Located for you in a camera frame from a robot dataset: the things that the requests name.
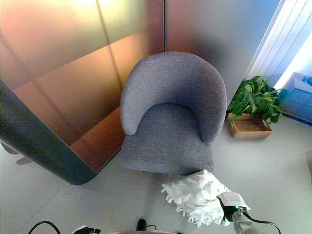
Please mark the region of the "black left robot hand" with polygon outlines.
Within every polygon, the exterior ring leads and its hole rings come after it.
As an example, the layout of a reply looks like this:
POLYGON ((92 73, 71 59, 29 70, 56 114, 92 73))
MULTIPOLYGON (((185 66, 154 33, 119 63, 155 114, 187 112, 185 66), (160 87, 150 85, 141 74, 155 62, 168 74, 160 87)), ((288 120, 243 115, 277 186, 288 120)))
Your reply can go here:
POLYGON ((75 231, 76 234, 99 234, 100 232, 100 229, 90 227, 81 227, 75 231))

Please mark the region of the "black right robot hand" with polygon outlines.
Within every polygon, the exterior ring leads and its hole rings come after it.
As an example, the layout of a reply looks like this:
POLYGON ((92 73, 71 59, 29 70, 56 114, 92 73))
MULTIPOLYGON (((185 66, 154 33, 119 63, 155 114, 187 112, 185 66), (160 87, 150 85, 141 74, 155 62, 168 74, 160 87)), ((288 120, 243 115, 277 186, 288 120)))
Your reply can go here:
POLYGON ((221 221, 223 226, 228 226, 230 222, 233 222, 232 216, 235 212, 240 210, 247 212, 250 210, 250 207, 245 203, 242 196, 236 192, 223 192, 217 198, 220 201, 224 213, 221 221))

